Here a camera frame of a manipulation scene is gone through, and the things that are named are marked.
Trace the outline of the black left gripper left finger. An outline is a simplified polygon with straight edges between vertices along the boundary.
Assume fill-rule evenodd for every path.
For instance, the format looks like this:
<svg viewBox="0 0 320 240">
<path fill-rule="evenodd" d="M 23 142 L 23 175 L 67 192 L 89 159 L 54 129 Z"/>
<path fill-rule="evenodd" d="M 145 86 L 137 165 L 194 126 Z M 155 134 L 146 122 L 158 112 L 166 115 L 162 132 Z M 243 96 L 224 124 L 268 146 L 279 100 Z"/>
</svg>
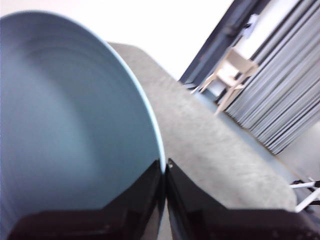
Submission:
<svg viewBox="0 0 320 240">
<path fill-rule="evenodd" d="M 103 208 L 48 210 L 19 220 L 10 240 L 155 240 L 165 205 L 164 175 L 155 160 Z"/>
</svg>

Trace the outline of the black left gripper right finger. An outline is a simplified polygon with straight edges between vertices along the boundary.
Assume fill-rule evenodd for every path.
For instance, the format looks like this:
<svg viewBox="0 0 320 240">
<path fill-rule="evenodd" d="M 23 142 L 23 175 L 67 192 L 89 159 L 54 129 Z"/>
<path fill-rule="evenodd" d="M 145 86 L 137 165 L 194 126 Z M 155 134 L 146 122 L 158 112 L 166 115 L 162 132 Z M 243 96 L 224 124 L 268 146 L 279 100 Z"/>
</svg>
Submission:
<svg viewBox="0 0 320 240">
<path fill-rule="evenodd" d="M 320 229 L 304 213 L 283 209 L 228 209 L 198 187 L 172 160 L 166 198 L 175 240 L 318 240 Z"/>
</svg>

